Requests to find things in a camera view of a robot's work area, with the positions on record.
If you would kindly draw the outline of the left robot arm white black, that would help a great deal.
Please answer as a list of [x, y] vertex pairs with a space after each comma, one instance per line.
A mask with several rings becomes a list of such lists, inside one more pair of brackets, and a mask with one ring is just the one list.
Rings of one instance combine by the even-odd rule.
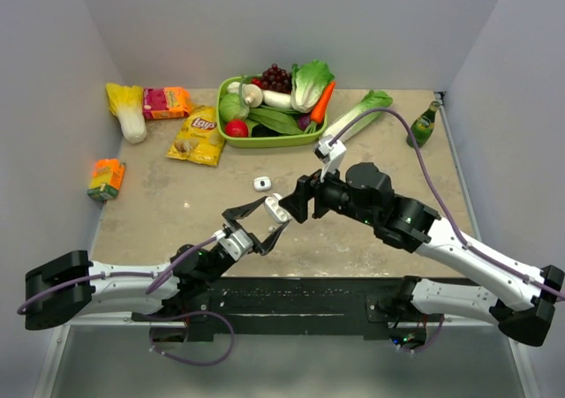
[[[248, 254], [268, 255], [291, 216], [279, 196], [227, 209], [224, 223], [209, 239], [184, 245], [167, 263], [120, 266], [93, 261], [76, 250], [52, 259], [25, 275], [26, 299], [17, 309], [30, 331], [59, 327], [90, 314], [138, 313], [176, 319], [183, 303], [208, 290]], [[245, 230], [241, 220], [264, 208], [276, 227], [265, 240]]]

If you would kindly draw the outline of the white oval case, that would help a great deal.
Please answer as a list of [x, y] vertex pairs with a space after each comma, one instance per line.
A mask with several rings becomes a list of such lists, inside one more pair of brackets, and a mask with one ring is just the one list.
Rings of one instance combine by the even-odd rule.
[[280, 194], [274, 193], [272, 195], [268, 195], [263, 202], [267, 213], [278, 224], [284, 224], [291, 220], [290, 213], [280, 205], [280, 200], [282, 198], [283, 197]]

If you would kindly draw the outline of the white earbud charging case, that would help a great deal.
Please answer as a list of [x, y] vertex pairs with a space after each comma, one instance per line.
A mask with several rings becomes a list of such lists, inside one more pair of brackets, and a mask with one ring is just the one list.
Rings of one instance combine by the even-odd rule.
[[256, 177], [252, 185], [255, 191], [269, 191], [272, 188], [272, 182], [268, 176]]

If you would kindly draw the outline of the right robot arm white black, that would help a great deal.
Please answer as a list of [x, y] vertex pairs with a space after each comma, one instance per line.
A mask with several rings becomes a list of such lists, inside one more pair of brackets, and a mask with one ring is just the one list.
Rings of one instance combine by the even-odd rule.
[[376, 305], [391, 317], [412, 321], [424, 315], [460, 316], [492, 324], [524, 345], [544, 343], [563, 271], [529, 267], [472, 237], [457, 235], [436, 210], [396, 194], [390, 177], [374, 164], [358, 163], [344, 176], [302, 176], [279, 204], [299, 223], [329, 211], [361, 222], [385, 245], [432, 259], [470, 280], [456, 284], [405, 276], [399, 290]]

